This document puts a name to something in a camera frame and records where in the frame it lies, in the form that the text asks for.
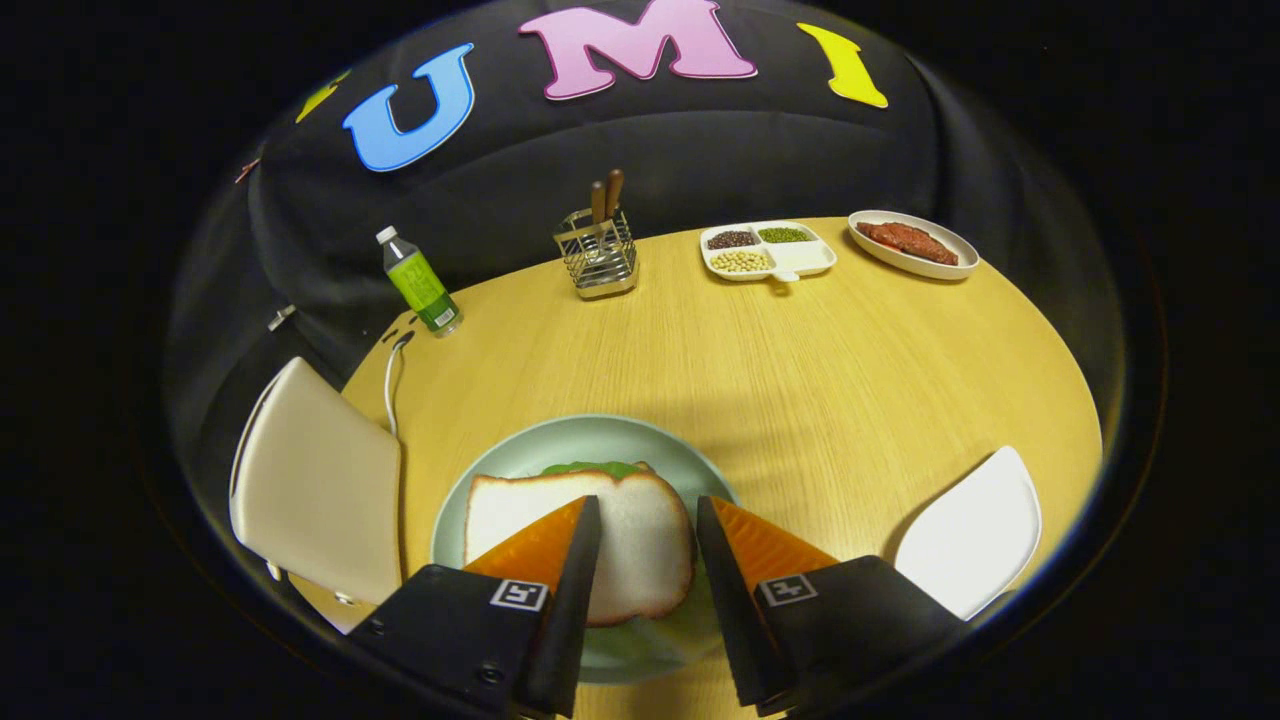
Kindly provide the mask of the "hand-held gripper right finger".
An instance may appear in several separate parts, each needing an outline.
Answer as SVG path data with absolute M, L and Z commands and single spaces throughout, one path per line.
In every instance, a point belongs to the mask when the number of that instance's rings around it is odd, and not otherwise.
M 840 561 L 727 500 L 698 500 L 696 538 L 739 702 L 762 717 L 868 715 L 968 635 L 883 559 Z

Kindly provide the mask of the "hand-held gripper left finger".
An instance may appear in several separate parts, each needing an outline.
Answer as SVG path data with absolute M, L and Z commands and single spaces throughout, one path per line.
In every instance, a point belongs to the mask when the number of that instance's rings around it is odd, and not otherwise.
M 349 633 L 358 659 L 431 719 L 571 717 L 602 512 L 585 496 L 559 515 L 570 528 L 553 582 L 426 565 Z

